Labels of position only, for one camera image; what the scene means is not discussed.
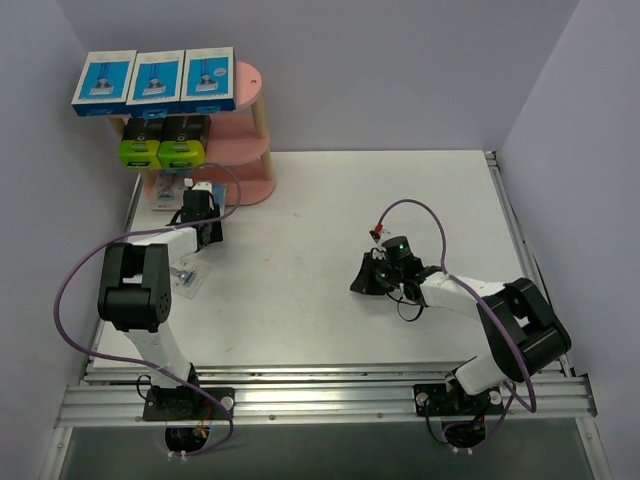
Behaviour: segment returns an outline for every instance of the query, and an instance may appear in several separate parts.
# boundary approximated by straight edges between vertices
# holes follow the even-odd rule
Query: blue box
[[[187,50],[180,103],[185,113],[235,110],[233,47]]]
[[[89,52],[71,105],[81,117],[127,113],[135,50]]]
[[[152,119],[182,113],[183,63],[184,50],[138,54],[127,97],[132,117]]]

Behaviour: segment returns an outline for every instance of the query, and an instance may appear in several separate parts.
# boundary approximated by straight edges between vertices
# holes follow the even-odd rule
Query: white table
[[[171,329],[196,367],[462,362],[488,351],[474,320],[431,308],[406,323],[391,300],[349,291],[372,247],[368,231],[404,197],[440,216],[451,271],[492,281],[522,275],[481,151],[290,152],[274,153],[273,163],[273,195],[241,208],[225,221],[224,242],[196,254],[213,267],[197,296],[173,295]],[[170,217],[151,211],[143,194],[133,229]],[[426,212],[400,206],[385,227],[406,235],[425,265],[438,263],[440,238]],[[98,350],[138,357],[109,323]],[[96,359],[92,368],[127,366]]]

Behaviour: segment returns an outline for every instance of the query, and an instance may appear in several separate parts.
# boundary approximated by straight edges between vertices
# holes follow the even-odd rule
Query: wall
[[[120,231],[132,176],[104,119],[71,107],[85,52],[51,0],[0,5],[0,478],[38,475],[67,383],[83,359],[57,336],[57,285],[78,257]],[[96,327],[93,263],[64,301],[70,333]]]
[[[582,0],[505,143],[500,165],[617,479],[638,478],[640,3]]]
[[[59,0],[88,50],[233,45],[275,150],[502,145],[577,0]]]

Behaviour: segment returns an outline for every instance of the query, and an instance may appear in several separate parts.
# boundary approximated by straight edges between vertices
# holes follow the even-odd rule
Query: green box
[[[118,148],[118,157],[125,168],[162,168],[158,160],[164,119],[131,118]]]
[[[162,168],[188,169],[204,162],[210,128],[209,115],[168,117],[158,151]]]

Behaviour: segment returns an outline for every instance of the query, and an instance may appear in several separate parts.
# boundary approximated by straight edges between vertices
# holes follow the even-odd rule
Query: gray floor
[[[510,422],[471,457],[435,444],[422,424],[239,427],[228,446],[185,463],[167,460],[162,435],[76,429],[61,478],[593,478],[573,420]]]

